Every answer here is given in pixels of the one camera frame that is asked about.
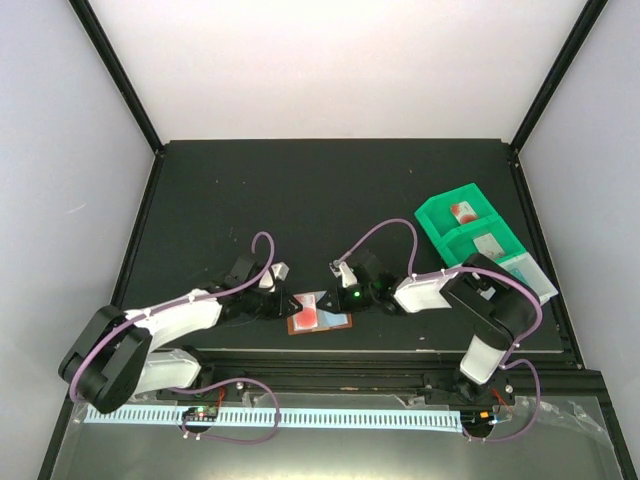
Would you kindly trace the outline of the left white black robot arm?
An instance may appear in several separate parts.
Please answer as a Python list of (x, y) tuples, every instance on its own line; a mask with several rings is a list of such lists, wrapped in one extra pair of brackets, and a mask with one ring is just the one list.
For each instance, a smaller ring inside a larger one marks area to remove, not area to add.
[(286, 319), (302, 311), (285, 288), (288, 266), (240, 256), (231, 270), (173, 300), (123, 311), (98, 309), (63, 357), (58, 374), (74, 399), (111, 413), (131, 397), (182, 389), (193, 399), (214, 388), (213, 372), (187, 348), (166, 345), (238, 316)]

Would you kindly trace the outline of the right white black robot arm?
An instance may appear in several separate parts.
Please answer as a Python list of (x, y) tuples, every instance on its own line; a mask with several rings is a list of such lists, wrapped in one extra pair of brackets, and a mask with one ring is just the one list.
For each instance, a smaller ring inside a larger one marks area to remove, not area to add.
[(520, 342), (537, 329), (543, 314), (538, 295), (481, 253), (460, 266), (400, 277), (367, 251), (356, 262), (335, 261), (337, 285), (317, 308), (352, 314), (376, 308), (402, 316), (450, 309), (470, 324), (473, 336), (445, 391), (461, 403), (478, 404), (491, 390), (491, 378)]

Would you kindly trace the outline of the brown leather card holder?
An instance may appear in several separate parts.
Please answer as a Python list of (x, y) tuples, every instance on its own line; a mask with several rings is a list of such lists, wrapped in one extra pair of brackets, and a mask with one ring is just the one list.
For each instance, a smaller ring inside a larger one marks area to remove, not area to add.
[(310, 334), (310, 333), (319, 333), (331, 330), (342, 330), (348, 329), (352, 327), (353, 321), (352, 316), (350, 314), (340, 313), (340, 314), (332, 314), (329, 312), (322, 311), (318, 308), (317, 301), (321, 298), (321, 296), (325, 293), (325, 291), (316, 291), (316, 292), (308, 292), (313, 293), (316, 298), (316, 308), (318, 314), (318, 326), (311, 330), (304, 331), (295, 331), (293, 325), (293, 316), (287, 319), (287, 329), (289, 335), (301, 335), (301, 334)]

